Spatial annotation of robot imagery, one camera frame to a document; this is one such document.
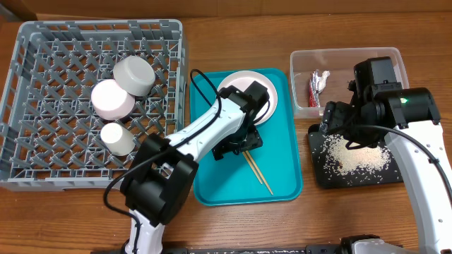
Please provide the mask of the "wooden chopstick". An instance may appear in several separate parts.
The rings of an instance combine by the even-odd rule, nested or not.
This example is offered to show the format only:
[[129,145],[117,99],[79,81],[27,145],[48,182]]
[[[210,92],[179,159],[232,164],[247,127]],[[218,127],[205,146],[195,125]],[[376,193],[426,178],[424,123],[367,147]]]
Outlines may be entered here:
[[253,173],[254,173],[255,177],[257,178],[258,182],[262,185],[263,184],[262,179],[258,175],[258,172],[255,169],[255,167],[253,166],[253,164],[252,164],[251,160],[249,159],[247,153],[243,152],[242,154],[243,154],[245,160],[247,161],[248,165],[250,166],[251,170],[253,171]]
[[247,153],[249,159],[251,160],[253,166],[255,167],[255,169],[258,172],[258,175],[261,177],[263,184],[266,186],[266,188],[268,189],[268,191],[270,192],[271,195],[273,195],[273,191],[271,189],[271,187],[269,186],[266,178],[264,177],[263,173],[261,172],[261,170],[259,169],[257,163],[255,162],[254,158],[251,156],[251,154],[249,152],[245,152]]

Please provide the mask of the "white rice pile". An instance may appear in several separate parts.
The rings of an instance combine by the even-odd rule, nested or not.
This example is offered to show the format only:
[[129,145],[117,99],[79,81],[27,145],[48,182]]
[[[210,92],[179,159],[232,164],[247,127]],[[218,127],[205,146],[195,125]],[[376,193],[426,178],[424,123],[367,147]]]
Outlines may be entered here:
[[382,183],[383,173],[389,169],[392,154],[383,146],[364,147],[357,150],[346,148],[348,141],[338,134],[326,136],[321,146],[320,172],[328,181],[345,180],[347,186],[355,184]]

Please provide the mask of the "red snack wrapper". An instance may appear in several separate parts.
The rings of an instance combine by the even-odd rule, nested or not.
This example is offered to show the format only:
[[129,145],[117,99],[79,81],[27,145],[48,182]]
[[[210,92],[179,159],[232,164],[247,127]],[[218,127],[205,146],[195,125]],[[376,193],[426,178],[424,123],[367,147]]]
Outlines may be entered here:
[[309,106],[320,107],[319,95],[326,87],[326,81],[330,75],[330,71],[323,71],[319,73],[319,70],[315,70],[311,73],[309,80]]

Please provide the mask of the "large white plate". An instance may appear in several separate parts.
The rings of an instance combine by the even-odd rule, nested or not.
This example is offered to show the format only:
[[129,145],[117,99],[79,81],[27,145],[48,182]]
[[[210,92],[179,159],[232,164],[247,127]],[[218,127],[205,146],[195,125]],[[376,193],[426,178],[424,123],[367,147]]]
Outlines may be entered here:
[[267,77],[256,71],[237,71],[233,74],[228,75],[219,84],[218,91],[220,91],[224,87],[229,87],[232,85],[243,92],[254,81],[266,87],[269,94],[269,100],[266,102],[265,107],[260,110],[256,118],[254,119],[255,125],[260,125],[269,120],[278,105],[277,91],[274,84]]

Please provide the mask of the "grey-green bowl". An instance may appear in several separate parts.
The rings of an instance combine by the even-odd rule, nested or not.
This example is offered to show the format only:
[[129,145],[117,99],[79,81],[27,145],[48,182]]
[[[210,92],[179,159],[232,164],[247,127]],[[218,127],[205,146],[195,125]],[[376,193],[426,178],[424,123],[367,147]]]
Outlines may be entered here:
[[147,96],[155,82],[152,66],[138,56],[128,56],[116,63],[113,76],[120,88],[136,97]]

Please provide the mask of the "small white cup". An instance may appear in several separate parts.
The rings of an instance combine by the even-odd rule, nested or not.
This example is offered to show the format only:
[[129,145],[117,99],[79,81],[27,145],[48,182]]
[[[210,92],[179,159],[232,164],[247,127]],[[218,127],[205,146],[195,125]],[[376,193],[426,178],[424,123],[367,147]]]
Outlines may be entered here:
[[100,138],[108,150],[116,156],[130,154],[135,148],[134,135],[117,123],[108,123],[100,131]]

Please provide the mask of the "small pink-white bowl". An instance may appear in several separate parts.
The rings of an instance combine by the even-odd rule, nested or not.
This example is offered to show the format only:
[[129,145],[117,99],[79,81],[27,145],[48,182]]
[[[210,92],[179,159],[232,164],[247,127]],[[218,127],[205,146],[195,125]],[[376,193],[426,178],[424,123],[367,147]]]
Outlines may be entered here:
[[102,80],[91,92],[95,113],[105,120],[117,120],[127,116],[133,109],[135,97],[123,90],[116,80]]

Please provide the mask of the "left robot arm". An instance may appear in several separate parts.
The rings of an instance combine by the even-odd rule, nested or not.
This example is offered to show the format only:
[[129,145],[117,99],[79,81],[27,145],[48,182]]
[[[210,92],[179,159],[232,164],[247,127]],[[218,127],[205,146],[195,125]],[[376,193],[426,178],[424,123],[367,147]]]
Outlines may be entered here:
[[161,253],[162,234],[185,203],[200,160],[216,160],[261,147],[255,118],[269,100],[257,81],[244,91],[234,86],[217,92],[211,108],[181,131],[164,138],[149,135],[138,149],[120,191],[132,214],[124,253]]

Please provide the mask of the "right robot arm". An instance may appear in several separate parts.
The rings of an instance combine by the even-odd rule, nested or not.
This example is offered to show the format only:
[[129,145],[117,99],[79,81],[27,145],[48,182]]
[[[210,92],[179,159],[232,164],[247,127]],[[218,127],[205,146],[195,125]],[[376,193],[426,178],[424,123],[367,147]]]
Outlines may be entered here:
[[384,141],[408,192],[419,252],[450,253],[451,165],[433,95],[403,88],[387,56],[358,63],[354,73],[350,103],[328,102],[321,130],[344,137],[349,150]]

